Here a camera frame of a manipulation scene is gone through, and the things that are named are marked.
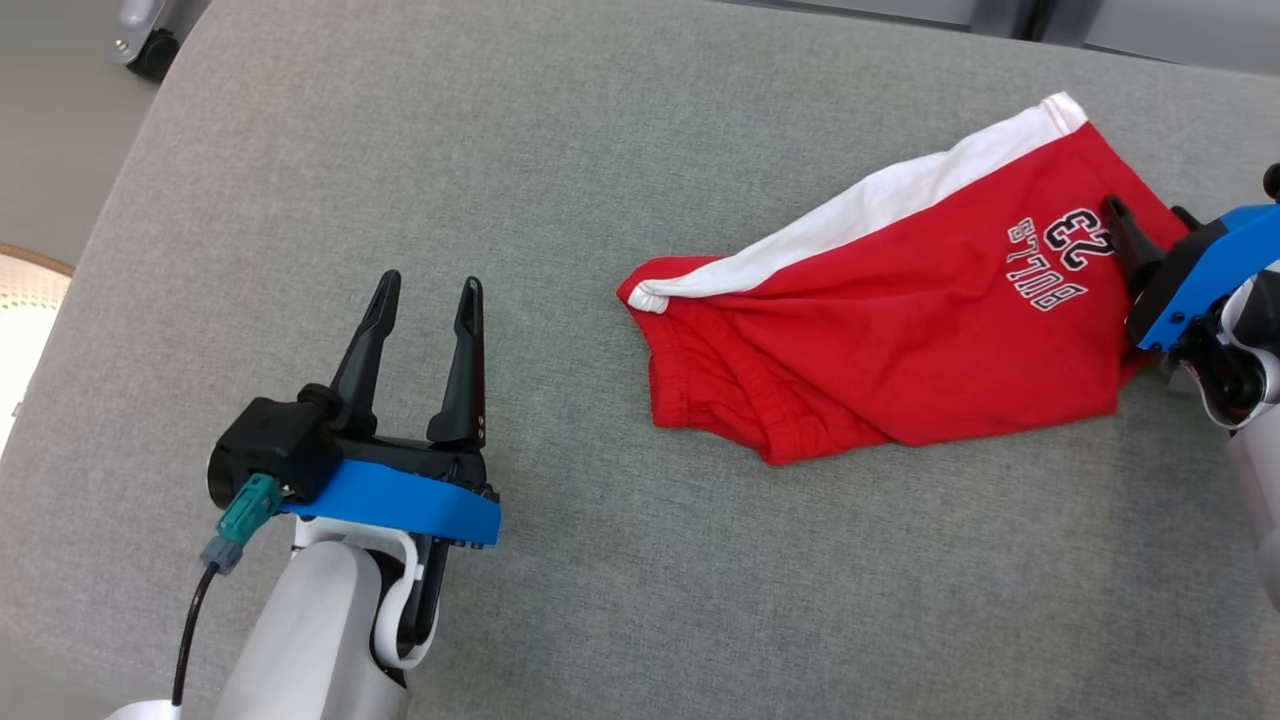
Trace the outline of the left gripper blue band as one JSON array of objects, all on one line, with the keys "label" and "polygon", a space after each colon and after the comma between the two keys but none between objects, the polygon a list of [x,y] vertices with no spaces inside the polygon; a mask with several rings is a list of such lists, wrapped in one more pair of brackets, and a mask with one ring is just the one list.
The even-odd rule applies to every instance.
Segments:
[{"label": "left gripper blue band", "polygon": [[[385,272],[330,383],[338,436],[376,432],[372,401],[387,338],[396,327],[402,275]],[[425,442],[340,439],[319,459],[289,460],[278,473],[282,511],[296,515],[305,541],[385,539],[404,560],[372,624],[374,659],[410,670],[426,656],[436,625],[449,550],[497,544],[503,512],[489,482],[485,447],[486,369],[483,283],[466,278],[453,320],[454,352],[439,413]]]}]

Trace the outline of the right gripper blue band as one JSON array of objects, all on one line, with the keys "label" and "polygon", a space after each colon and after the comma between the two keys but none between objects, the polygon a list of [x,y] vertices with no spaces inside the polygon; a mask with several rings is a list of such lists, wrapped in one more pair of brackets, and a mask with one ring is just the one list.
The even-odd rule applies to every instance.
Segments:
[{"label": "right gripper blue band", "polygon": [[1170,211],[1187,234],[1162,250],[1117,196],[1101,209],[1132,309],[1130,343],[1188,370],[1211,420],[1230,433],[1274,407],[1277,360],[1242,343],[1233,325],[1251,305],[1258,275],[1277,261],[1277,204],[1245,205],[1202,223]]}]

